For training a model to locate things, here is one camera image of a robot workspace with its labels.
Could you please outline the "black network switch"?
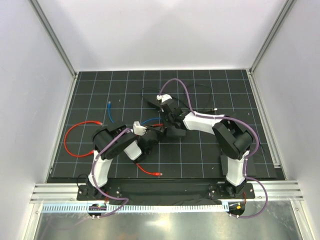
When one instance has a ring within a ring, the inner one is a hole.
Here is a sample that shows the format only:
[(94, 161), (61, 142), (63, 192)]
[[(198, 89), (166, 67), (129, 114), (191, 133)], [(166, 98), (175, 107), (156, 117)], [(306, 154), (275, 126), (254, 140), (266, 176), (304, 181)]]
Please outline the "black network switch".
[(184, 129), (176, 128), (175, 126), (169, 126), (166, 128), (165, 133), (167, 138), (178, 139), (186, 136), (186, 131)]

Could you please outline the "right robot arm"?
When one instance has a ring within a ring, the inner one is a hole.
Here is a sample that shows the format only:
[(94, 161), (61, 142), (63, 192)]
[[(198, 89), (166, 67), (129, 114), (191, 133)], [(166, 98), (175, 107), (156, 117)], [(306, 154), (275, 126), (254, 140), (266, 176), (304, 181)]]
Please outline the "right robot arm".
[(226, 115), (212, 115), (182, 110), (172, 99), (158, 100), (164, 122), (186, 131), (199, 131), (215, 136), (227, 160), (225, 192), (230, 198), (240, 196), (246, 185), (244, 168), (254, 136), (239, 120)]

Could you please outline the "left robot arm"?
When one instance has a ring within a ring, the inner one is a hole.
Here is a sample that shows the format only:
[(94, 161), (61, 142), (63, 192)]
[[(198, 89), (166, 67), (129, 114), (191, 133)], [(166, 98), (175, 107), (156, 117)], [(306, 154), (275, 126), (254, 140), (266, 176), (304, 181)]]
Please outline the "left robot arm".
[(134, 164), (141, 163), (165, 136), (165, 131), (163, 124), (142, 126), (138, 121), (134, 122), (133, 129), (129, 129), (122, 121), (98, 129), (92, 135), (93, 162), (86, 183), (86, 194), (94, 200), (103, 199), (113, 159), (125, 153)]

